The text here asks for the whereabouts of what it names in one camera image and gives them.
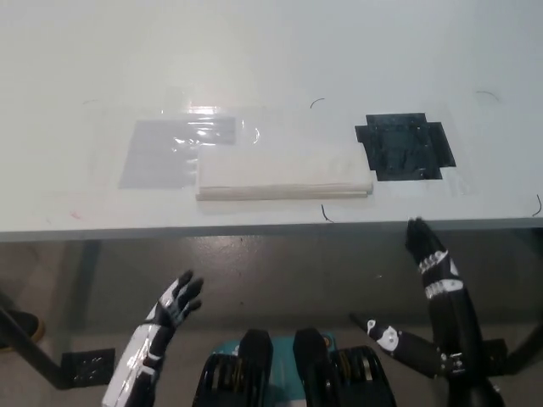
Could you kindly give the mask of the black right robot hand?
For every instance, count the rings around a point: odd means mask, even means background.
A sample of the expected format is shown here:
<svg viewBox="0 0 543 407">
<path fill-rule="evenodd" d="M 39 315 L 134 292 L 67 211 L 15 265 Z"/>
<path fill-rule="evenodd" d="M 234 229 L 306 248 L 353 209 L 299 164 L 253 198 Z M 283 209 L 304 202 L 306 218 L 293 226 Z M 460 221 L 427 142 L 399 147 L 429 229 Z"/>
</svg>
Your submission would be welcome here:
<svg viewBox="0 0 543 407">
<path fill-rule="evenodd" d="M 381 350 L 414 371 L 434 378 L 486 379 L 484 341 L 467 285 L 450 251 L 422 218 L 410 219 L 406 249 L 417 266 L 433 340 L 391 326 L 375 317 L 350 315 Z"/>
</svg>

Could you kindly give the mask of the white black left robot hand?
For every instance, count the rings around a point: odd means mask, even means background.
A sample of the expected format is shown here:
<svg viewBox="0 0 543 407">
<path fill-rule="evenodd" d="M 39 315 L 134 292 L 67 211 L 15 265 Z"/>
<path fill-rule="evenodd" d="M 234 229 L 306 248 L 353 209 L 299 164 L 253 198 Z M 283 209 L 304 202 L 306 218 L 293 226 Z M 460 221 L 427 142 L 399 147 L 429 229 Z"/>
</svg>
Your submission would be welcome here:
<svg viewBox="0 0 543 407">
<path fill-rule="evenodd" d="M 177 329 L 201 306 L 203 284 L 201 277 L 187 270 L 162 293 L 126 345 L 102 406 L 154 405 L 166 350 Z"/>
</svg>

